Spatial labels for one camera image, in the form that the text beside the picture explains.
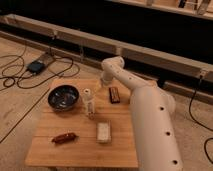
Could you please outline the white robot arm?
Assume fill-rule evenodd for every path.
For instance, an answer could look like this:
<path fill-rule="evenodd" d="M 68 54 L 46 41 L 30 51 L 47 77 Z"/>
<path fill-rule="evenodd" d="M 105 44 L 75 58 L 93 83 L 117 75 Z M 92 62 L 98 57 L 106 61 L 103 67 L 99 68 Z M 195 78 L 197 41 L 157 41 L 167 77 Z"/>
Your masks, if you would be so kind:
<path fill-rule="evenodd" d="M 130 113 L 140 171 L 183 171 L 170 114 L 174 98 L 155 83 L 124 69 L 120 56 L 104 59 L 101 80 L 110 84 L 114 78 L 130 92 Z"/>

